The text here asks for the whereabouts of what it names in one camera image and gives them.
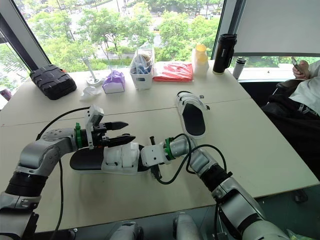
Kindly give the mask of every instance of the window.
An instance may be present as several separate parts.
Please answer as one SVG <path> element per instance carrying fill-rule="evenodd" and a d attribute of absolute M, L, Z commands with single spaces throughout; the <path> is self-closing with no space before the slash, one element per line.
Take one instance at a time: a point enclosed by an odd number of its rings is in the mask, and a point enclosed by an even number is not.
<path fill-rule="evenodd" d="M 295 78 L 292 72 L 293 65 L 290 56 L 240 56 L 233 57 L 229 70 L 233 72 L 237 58 L 246 59 L 246 64 L 239 80 L 274 80 L 282 81 Z M 312 64 L 320 57 L 295 56 L 297 62 L 301 60 Z"/>
<path fill-rule="evenodd" d="M 0 32 L 0 89 L 7 88 L 15 94 L 18 87 L 28 79 L 28 69 Z M 0 109 L 7 100 L 0 95 Z"/>
<path fill-rule="evenodd" d="M 189 61 L 205 44 L 211 56 L 223 0 L 14 0 L 50 61 L 67 72 L 129 66 L 154 44 L 156 61 Z"/>

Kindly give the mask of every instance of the green ring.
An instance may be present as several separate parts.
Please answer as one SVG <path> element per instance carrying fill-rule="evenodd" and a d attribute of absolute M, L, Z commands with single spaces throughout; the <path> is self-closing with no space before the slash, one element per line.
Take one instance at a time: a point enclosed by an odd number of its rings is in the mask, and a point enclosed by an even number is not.
<path fill-rule="evenodd" d="M 175 157 L 172 155 L 171 149 L 170 149 L 170 141 L 169 138 L 167 138 L 165 140 L 165 144 L 166 144 L 166 148 L 164 149 L 164 151 L 168 154 L 169 158 L 171 158 L 171 160 L 175 159 Z"/>
<path fill-rule="evenodd" d="M 79 149 L 82 149 L 82 140 L 81 140 L 81 126 L 80 123 L 76 122 L 75 123 L 75 138 L 76 138 L 76 143 L 78 145 Z"/>

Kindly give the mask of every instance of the red bag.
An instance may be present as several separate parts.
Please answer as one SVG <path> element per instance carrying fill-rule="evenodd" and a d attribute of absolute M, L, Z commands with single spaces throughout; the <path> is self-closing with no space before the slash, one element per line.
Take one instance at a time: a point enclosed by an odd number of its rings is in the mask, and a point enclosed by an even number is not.
<path fill-rule="evenodd" d="M 191 63 L 160 61 L 154 64 L 153 80 L 156 82 L 191 82 L 192 76 Z"/>

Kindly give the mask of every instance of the black cable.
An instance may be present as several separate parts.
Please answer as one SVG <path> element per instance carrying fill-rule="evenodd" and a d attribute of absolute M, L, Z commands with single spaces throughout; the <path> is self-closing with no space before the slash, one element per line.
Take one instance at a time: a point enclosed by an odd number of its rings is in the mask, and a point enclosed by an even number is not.
<path fill-rule="evenodd" d="M 61 114 L 60 116 L 57 116 L 55 119 L 53 119 L 51 122 L 49 122 L 43 129 L 42 131 L 37 135 L 36 137 L 36 140 L 39 140 L 42 136 L 42 134 L 44 134 L 44 132 L 54 123 L 56 122 L 58 119 L 62 118 L 63 116 L 65 115 L 68 115 L 68 114 L 71 114 L 71 113 L 74 113 L 74 112 L 77 112 L 77 111 L 81 111 L 81 110 L 86 110 L 86 109 L 89 109 L 90 107 L 87 106 L 87 107 L 81 107 L 81 108 L 76 108 L 76 109 L 73 109 L 73 110 L 70 110 L 70 111 L 67 111 L 63 114 Z M 58 232 L 58 229 L 60 227 L 60 223 L 61 223 L 61 220 L 62 220 L 62 215 L 63 215 L 63 212 L 64 212 L 64 183 L 63 183 L 63 168 L 62 168 L 62 163 L 61 163 L 61 159 L 59 159 L 59 168 L 60 168 L 60 195 L 61 195 L 61 201 L 60 201 L 60 214 L 59 214 L 59 220 L 58 220 L 58 223 L 56 224 L 56 227 L 55 227 L 55 230 L 53 231 L 51 237 L 50 237 L 50 240 L 53 240 L 55 239 L 55 236 Z"/>
<path fill-rule="evenodd" d="M 60 215 L 59 215 L 59 220 L 58 223 L 55 227 L 55 230 L 53 231 L 50 240 L 54 240 L 56 237 L 56 234 L 58 232 L 58 229 L 60 227 L 60 223 L 61 223 L 61 219 L 62 219 L 62 215 L 64 212 L 64 184 L 63 184 L 63 169 L 62 169 L 62 163 L 61 163 L 61 159 L 59 159 L 59 167 L 60 167 L 60 194 L 61 194 L 61 202 L 60 202 Z"/>
<path fill-rule="evenodd" d="M 188 158 L 188 161 L 186 162 L 186 166 L 185 166 L 185 170 L 190 173 L 190 174 L 196 174 L 194 171 L 190 171 L 189 170 L 189 165 L 190 165 L 190 162 L 191 162 L 191 142 L 190 142 L 190 138 L 184 134 L 184 133 L 180 133 L 179 135 L 175 136 L 174 139 L 177 139 L 178 137 L 181 137 L 181 136 L 185 136 L 187 142 L 188 142 L 188 147 L 189 147 L 189 158 Z"/>
<path fill-rule="evenodd" d="M 163 185 L 168 185 L 168 184 L 173 183 L 174 180 L 176 180 L 178 174 L 180 173 L 180 171 L 181 171 L 183 165 L 185 164 L 188 156 L 189 156 L 189 155 L 187 155 L 187 156 L 184 157 L 184 159 L 182 160 L 182 162 L 181 162 L 178 170 L 176 171 L 176 173 L 174 174 L 173 178 L 172 178 L 170 181 L 162 181 L 162 180 L 161 180 L 160 178 L 158 178 L 158 177 L 156 177 L 155 179 L 156 179 L 159 183 L 161 183 L 161 184 L 163 184 Z"/>
<path fill-rule="evenodd" d="M 216 146 L 213 146 L 213 145 L 210 145 L 210 144 L 202 144 L 202 145 L 199 145 L 199 146 L 196 146 L 195 148 L 193 148 L 191 150 L 191 153 L 193 153 L 195 150 L 203 148 L 203 147 L 209 147 L 209 148 L 212 148 L 212 149 L 216 150 L 220 154 L 220 157 L 222 158 L 224 171 L 227 171 L 226 159 L 225 159 L 224 155 L 222 154 L 222 152 Z"/>
<path fill-rule="evenodd" d="M 57 116 L 55 119 L 53 119 L 51 122 L 49 122 L 45 127 L 44 129 L 42 129 L 42 131 L 38 134 L 38 136 L 36 137 L 36 140 L 39 140 L 42 136 L 42 134 L 44 134 L 44 132 L 55 122 L 57 121 L 58 119 L 64 117 L 65 115 L 68 115 L 68 114 L 71 114 L 73 112 L 77 112 L 77 111 L 81 111 L 81 110 L 86 110 L 86 109 L 89 109 L 90 107 L 87 106 L 87 107 L 81 107 L 81 108 L 76 108 L 76 109 L 73 109 L 71 111 L 67 111 L 63 114 L 61 114 L 60 116 Z"/>
<path fill-rule="evenodd" d="M 219 240 L 218 237 L 218 227 L 217 227 L 217 222 L 218 222 L 218 210 L 219 206 L 216 203 L 215 204 L 215 211 L 214 211 L 214 220 L 213 220 L 213 234 L 214 234 L 214 239 Z"/>
<path fill-rule="evenodd" d="M 181 133 L 181 134 L 179 134 L 178 136 L 176 136 L 175 138 L 178 138 L 179 136 L 182 136 L 183 134 L 184 134 L 184 133 Z M 202 145 L 199 145 L 199 146 L 194 147 L 191 151 L 189 151 L 189 153 L 183 158 L 183 160 L 182 160 L 182 162 L 181 162 L 178 170 L 176 171 L 176 173 L 174 174 L 173 178 L 172 178 L 170 181 L 162 181 L 162 180 L 161 180 L 160 178 L 158 178 L 158 177 L 156 177 L 155 179 L 156 179 L 159 183 L 161 183 L 161 184 L 163 184 L 163 185 L 168 185 L 168 184 L 173 183 L 174 180 L 176 180 L 178 174 L 180 173 L 180 171 L 181 171 L 183 165 L 185 164 L 187 158 L 190 159 L 190 158 L 191 158 L 191 154 L 192 154 L 195 150 L 197 150 L 197 149 L 199 149 L 199 148 L 203 148 L 203 147 L 209 147 L 209 148 L 212 148 L 212 149 L 216 150 L 216 151 L 220 154 L 220 156 L 221 156 L 221 158 L 222 158 L 224 170 L 227 171 L 226 159 L 225 159 L 224 155 L 222 154 L 222 152 L 221 152 L 217 147 L 215 147 L 215 146 L 213 146 L 213 145 L 210 145 L 210 144 L 202 144 Z"/>

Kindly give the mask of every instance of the white basket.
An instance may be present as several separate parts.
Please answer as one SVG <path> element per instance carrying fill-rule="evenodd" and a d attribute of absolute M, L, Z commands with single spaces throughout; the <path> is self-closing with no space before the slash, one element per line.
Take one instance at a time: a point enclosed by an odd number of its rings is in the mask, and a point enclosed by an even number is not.
<path fill-rule="evenodd" d="M 138 55 L 138 49 L 136 50 L 134 57 L 130 64 L 130 75 L 132 77 L 134 86 L 136 89 L 150 89 L 152 86 L 152 78 L 154 76 L 154 62 L 155 62 L 155 50 L 152 49 L 143 49 L 144 51 L 152 52 L 152 65 L 151 71 L 148 74 L 133 74 L 131 73 L 132 64 L 135 60 L 135 57 Z"/>

